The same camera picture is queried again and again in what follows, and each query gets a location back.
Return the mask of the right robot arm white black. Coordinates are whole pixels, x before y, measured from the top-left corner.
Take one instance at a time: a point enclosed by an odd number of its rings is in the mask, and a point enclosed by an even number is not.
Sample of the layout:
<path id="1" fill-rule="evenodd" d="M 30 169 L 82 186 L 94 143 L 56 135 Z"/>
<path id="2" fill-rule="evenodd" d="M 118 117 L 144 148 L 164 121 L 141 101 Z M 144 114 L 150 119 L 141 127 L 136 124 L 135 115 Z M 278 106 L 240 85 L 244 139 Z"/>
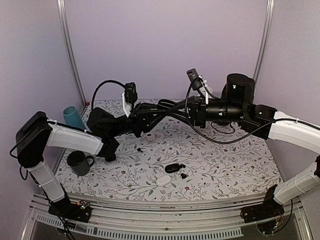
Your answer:
<path id="1" fill-rule="evenodd" d="M 253 104 L 255 80 L 240 73 L 231 73 L 221 98 L 215 97 L 208 90 L 206 80 L 193 68 L 186 72 L 190 85 L 184 101 L 167 110 L 167 114 L 178 119 L 178 110 L 183 109 L 182 119 L 198 135 L 220 145 L 239 142 L 251 135 L 261 139 L 287 142 L 317 153 L 319 156 L 309 167 L 283 183 L 268 189 L 258 213 L 262 218 L 269 218 L 278 210 L 278 205 L 309 190 L 320 186 L 320 127 L 312 123 L 289 116 L 276 108 Z M 200 96 L 189 97 L 190 91 L 197 91 Z M 237 122 L 247 134 L 231 141 L 219 141 L 208 137 L 195 128 L 204 128 L 206 122 L 228 124 Z"/>

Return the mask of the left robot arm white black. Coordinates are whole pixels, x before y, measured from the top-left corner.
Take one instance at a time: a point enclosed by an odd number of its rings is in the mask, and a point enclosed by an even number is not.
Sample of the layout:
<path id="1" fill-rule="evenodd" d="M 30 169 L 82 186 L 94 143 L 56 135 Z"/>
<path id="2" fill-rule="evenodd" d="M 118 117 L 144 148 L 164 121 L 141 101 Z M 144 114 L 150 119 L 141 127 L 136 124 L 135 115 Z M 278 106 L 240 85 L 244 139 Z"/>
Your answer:
<path id="1" fill-rule="evenodd" d="M 33 176 L 39 187 L 55 203 L 55 209 L 63 216 L 74 213 L 74 205 L 66 200 L 67 194 L 55 178 L 43 158 L 47 147 L 58 147 L 82 151 L 111 160 L 119 146 L 117 136 L 150 132 L 164 117 L 169 109 L 159 104 L 139 103 L 129 113 L 114 117 L 105 110 L 94 108 L 87 120 L 87 129 L 59 123 L 49 119 L 45 112 L 36 112 L 16 133 L 15 159 Z"/>

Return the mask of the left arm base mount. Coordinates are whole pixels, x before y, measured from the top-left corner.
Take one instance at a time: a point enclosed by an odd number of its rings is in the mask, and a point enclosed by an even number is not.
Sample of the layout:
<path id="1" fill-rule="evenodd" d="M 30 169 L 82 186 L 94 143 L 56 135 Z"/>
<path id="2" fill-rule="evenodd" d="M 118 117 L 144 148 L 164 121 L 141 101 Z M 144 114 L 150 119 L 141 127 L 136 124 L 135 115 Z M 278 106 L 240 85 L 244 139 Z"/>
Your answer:
<path id="1" fill-rule="evenodd" d="M 60 218 L 88 223 L 92 210 L 90 206 L 82 207 L 82 204 L 71 203 L 68 198 L 64 198 L 57 202 L 51 201 L 48 213 Z"/>

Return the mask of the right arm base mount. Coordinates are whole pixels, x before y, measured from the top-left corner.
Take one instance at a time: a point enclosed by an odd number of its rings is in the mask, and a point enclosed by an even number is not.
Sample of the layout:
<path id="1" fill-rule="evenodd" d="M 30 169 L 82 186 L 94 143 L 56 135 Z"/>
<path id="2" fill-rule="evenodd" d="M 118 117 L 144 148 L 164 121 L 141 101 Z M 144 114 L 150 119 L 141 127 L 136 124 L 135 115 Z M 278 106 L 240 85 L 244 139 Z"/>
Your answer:
<path id="1" fill-rule="evenodd" d="M 240 217 L 245 223 L 265 220 L 285 213 L 283 205 L 274 200 L 274 193 L 277 186 L 278 185 L 275 184 L 267 190 L 262 203 L 246 206 L 241 209 Z"/>

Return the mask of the black round earbud case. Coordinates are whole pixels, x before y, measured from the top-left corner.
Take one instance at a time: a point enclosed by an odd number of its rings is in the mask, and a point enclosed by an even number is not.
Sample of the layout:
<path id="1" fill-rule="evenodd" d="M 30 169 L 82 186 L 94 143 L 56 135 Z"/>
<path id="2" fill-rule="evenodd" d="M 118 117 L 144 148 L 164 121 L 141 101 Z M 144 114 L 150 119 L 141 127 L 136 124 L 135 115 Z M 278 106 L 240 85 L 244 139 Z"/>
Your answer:
<path id="1" fill-rule="evenodd" d="M 169 99 L 160 99 L 157 103 L 158 110 L 170 110 L 176 106 L 176 102 Z"/>

